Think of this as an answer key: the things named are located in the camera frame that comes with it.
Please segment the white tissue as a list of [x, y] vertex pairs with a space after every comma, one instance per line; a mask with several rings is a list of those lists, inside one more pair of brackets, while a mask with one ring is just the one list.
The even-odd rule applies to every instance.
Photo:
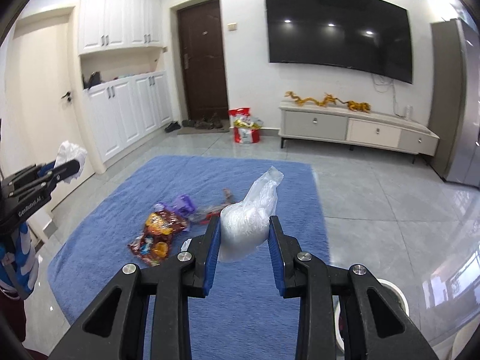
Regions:
[[63, 182], [70, 184], [73, 180], [76, 180], [81, 176], [86, 164], [87, 156], [88, 151], [80, 145], [70, 141], [64, 141], [60, 144], [54, 168], [61, 167], [71, 161], [76, 161], [79, 165], [79, 169], [76, 173], [67, 172], [68, 176], [61, 176]]

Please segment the purple wrapper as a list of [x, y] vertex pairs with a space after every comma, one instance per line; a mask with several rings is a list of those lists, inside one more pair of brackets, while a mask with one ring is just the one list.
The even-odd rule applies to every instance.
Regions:
[[154, 212], [160, 211], [169, 211], [184, 219], [188, 219], [197, 211], [197, 206], [189, 195], [182, 194], [177, 196], [171, 203], [157, 202], [154, 205]]

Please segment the clear red plastic wrapper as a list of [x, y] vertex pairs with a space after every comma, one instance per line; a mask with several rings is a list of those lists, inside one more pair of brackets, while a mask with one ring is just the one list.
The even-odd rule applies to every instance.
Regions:
[[223, 193], [224, 201], [220, 205], [202, 205], [188, 216], [188, 220], [192, 224], [208, 224], [212, 217], [219, 216], [224, 208], [235, 203], [233, 194], [229, 189], [223, 189]]

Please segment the clear white plastic bag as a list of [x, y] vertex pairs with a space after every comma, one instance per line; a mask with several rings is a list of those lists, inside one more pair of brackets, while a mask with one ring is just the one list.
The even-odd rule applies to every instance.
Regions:
[[269, 218], [278, 204], [277, 187], [284, 175], [271, 166], [250, 186], [241, 202], [220, 213], [219, 261], [233, 263], [256, 252], [267, 241]]

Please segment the white trash bin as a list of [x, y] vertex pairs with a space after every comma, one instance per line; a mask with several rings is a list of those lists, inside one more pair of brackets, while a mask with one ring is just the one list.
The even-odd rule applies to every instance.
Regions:
[[[410, 312], [408, 300], [400, 287], [395, 283], [384, 279], [379, 279], [378, 282], [388, 293], [388, 298], [409, 317]], [[368, 290], [368, 300], [371, 303], [371, 309], [377, 327], [385, 328], [388, 322], [393, 321], [395, 315], [389, 310], [388, 305], [373, 290]], [[344, 354], [344, 326], [345, 323], [341, 312], [340, 301], [336, 301], [334, 309], [334, 333], [336, 344], [341, 354]]]

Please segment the white shoe cabinet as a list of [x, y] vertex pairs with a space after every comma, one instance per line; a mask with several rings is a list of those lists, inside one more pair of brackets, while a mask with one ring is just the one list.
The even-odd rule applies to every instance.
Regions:
[[173, 122], [165, 71], [111, 80], [83, 94], [103, 163]]

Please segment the red orange snack bag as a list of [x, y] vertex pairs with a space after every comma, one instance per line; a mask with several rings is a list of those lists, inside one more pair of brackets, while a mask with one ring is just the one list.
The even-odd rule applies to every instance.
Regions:
[[155, 267], [169, 256], [175, 236], [189, 229], [189, 220], [175, 212], [154, 211], [145, 220], [142, 233], [128, 244], [128, 248], [147, 266]]

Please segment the black shoe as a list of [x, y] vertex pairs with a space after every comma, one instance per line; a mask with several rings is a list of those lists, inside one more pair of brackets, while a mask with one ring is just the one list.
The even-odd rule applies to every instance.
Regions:
[[174, 122], [171, 122], [165, 129], [164, 131], [166, 133], [172, 133], [172, 132], [175, 132], [177, 130], [180, 130], [182, 128], [182, 126], [177, 122], [177, 121], [174, 121]]

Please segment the shoes on door mat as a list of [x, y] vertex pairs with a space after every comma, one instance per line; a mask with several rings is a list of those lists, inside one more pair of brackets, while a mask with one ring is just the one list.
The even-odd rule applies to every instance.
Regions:
[[218, 114], [214, 113], [210, 118], [203, 117], [202, 119], [185, 119], [181, 122], [182, 127], [194, 128], [221, 128], [222, 122]]

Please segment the red white gift bag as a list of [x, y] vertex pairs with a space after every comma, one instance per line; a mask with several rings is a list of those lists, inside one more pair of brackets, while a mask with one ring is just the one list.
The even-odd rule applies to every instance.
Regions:
[[238, 144], [256, 144], [260, 142], [260, 130], [264, 123], [251, 114], [249, 107], [229, 110], [233, 118], [233, 139]]

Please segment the dark brown entrance door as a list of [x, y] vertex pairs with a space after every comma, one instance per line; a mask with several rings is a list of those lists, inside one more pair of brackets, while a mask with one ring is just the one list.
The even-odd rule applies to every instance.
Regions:
[[228, 119], [220, 0], [181, 9], [177, 19], [188, 116]]

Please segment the white grey TV cabinet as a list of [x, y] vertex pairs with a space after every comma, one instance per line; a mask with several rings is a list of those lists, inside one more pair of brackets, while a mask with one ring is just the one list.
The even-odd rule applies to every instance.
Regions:
[[427, 127], [381, 113], [350, 111], [340, 106], [298, 106], [282, 101], [281, 144], [288, 139], [364, 146], [433, 157], [439, 137]]

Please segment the golden dragon ornament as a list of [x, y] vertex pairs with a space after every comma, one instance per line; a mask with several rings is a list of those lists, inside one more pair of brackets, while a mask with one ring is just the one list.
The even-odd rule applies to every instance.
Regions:
[[303, 106], [308, 102], [311, 102], [318, 107], [327, 107], [329, 104], [336, 105], [337, 103], [340, 103], [341, 105], [346, 106], [349, 111], [359, 111], [363, 113], [371, 112], [371, 105], [368, 102], [343, 101], [332, 94], [326, 94], [321, 101], [316, 100], [314, 97], [298, 96], [293, 91], [286, 91], [284, 97], [293, 99], [294, 103], [298, 106]]

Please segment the grey refrigerator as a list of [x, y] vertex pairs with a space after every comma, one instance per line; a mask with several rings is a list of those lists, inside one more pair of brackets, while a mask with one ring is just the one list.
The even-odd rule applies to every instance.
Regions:
[[430, 165], [445, 181], [479, 186], [479, 35], [461, 19], [431, 24], [433, 97], [428, 128], [439, 136]]

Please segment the white upper wall cabinet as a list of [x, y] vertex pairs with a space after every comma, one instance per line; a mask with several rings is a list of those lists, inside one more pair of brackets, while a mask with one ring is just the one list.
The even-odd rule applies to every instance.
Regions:
[[80, 0], [78, 51], [162, 47], [161, 0]]

